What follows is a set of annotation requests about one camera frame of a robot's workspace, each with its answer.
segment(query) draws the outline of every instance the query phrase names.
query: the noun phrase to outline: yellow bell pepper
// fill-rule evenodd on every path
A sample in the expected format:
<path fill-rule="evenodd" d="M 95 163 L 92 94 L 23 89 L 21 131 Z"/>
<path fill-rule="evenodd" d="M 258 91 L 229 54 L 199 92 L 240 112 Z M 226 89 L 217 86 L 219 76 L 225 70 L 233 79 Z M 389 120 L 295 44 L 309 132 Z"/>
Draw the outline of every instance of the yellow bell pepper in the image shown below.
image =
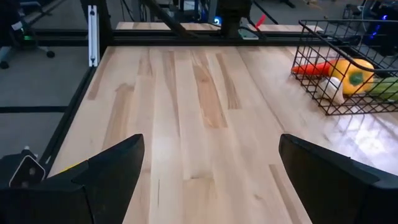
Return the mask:
<path fill-rule="evenodd" d="M 354 59 L 354 61 L 358 65 L 373 69 L 373 65 L 363 59 Z M 348 60 L 338 60 L 335 66 L 329 68 L 329 75 L 342 82 L 343 93 L 347 95 L 363 93 L 372 88 L 373 72 L 362 70 Z"/>

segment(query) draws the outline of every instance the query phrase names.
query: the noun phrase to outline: blue light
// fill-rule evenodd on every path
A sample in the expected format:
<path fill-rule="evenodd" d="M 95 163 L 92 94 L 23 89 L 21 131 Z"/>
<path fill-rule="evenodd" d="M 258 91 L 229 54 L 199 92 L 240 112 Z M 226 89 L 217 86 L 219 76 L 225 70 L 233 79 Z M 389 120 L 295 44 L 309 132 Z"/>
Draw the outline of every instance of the blue light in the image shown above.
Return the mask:
<path fill-rule="evenodd" d="M 219 17 L 219 16 L 214 17 L 214 23 L 220 25 L 221 24 L 221 17 Z"/>

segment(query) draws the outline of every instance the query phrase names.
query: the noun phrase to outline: chair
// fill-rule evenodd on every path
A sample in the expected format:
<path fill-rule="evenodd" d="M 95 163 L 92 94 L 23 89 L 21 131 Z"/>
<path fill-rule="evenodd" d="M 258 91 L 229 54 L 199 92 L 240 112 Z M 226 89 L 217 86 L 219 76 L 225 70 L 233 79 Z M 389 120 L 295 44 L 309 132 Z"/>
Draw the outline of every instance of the chair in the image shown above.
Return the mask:
<path fill-rule="evenodd" d="M 0 68 L 1 69 L 7 69 L 9 68 L 9 64 L 7 62 L 7 58 L 10 56 L 11 52 L 14 51 L 15 49 L 24 49 L 24 46 L 21 45 L 21 38 L 17 38 L 16 35 L 17 33 L 21 33 L 22 35 L 23 33 L 25 33 L 25 31 L 30 31 L 30 33 L 32 34 L 32 38 L 35 40 L 35 48 L 38 48 L 40 50 L 43 50 L 48 58 L 54 58 L 55 53 L 53 51 L 50 51 L 47 47 L 44 46 L 39 46 L 36 38 L 35 38 L 35 32 L 33 30 L 33 28 L 24 20 L 25 17 L 25 13 L 24 13 L 24 7 L 30 7 L 30 6 L 38 6 L 39 10 L 41 13 L 44 13 L 42 10 L 42 7 L 40 5 L 40 3 L 35 2 L 35 1 L 26 1 L 26 2 L 20 2 L 17 4 L 5 4 L 3 6 L 3 10 L 7 10 L 8 12 L 11 11 L 13 8 L 18 10 L 18 14 L 19 14 L 19 22 L 15 23 L 12 22 L 11 24 L 18 24 L 17 27 L 13 27 L 13 29 L 15 31 L 11 31 L 9 26 L 5 26 L 2 29 L 4 30 L 0 30 L 0 32 L 2 32 L 3 35 L 3 39 L 8 39 L 8 42 L 11 41 L 12 45 L 11 46 L 6 46 L 3 45 L 0 48 Z"/>

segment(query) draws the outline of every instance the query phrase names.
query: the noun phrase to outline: wood grain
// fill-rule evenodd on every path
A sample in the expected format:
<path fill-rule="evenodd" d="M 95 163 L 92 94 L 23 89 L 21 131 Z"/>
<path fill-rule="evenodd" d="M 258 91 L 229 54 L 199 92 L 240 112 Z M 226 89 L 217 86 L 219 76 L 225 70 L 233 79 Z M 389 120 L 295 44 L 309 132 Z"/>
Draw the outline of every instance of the wood grain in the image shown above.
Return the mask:
<path fill-rule="evenodd" d="M 124 223 L 311 223 L 279 157 L 280 135 L 398 174 L 398 115 L 325 116 L 290 76 L 296 49 L 108 48 L 50 175 L 143 133 Z"/>

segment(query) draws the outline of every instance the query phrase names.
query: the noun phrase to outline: gray carpet floor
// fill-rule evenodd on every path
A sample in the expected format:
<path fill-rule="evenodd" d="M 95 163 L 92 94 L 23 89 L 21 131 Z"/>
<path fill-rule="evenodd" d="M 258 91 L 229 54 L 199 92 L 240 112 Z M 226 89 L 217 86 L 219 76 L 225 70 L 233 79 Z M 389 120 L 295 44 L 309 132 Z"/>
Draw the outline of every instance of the gray carpet floor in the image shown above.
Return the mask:
<path fill-rule="evenodd" d="M 309 6 L 303 0 L 292 0 L 291 9 L 279 0 L 260 1 L 280 24 L 298 24 L 300 19 L 341 18 L 347 1 L 318 0 Z M 115 28 L 122 21 L 118 0 L 108 0 L 111 23 Z M 37 29 L 86 29 L 79 0 L 65 0 L 34 24 Z M 257 21 L 261 11 L 252 7 L 251 17 Z M 87 69 L 86 47 L 52 47 L 55 58 L 47 58 L 39 50 L 16 52 L 10 68 L 0 70 L 0 106 L 62 106 L 67 105 Z M 61 113 L 0 114 L 0 157 L 20 152 L 24 146 L 41 155 L 53 134 Z"/>

